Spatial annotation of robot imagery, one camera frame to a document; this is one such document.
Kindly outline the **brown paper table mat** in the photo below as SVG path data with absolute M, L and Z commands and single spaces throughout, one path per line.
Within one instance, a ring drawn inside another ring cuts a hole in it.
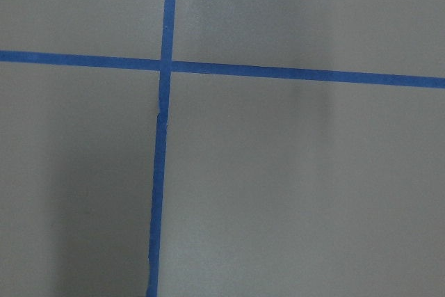
M 443 296 L 444 0 L 1 0 L 2 296 Z

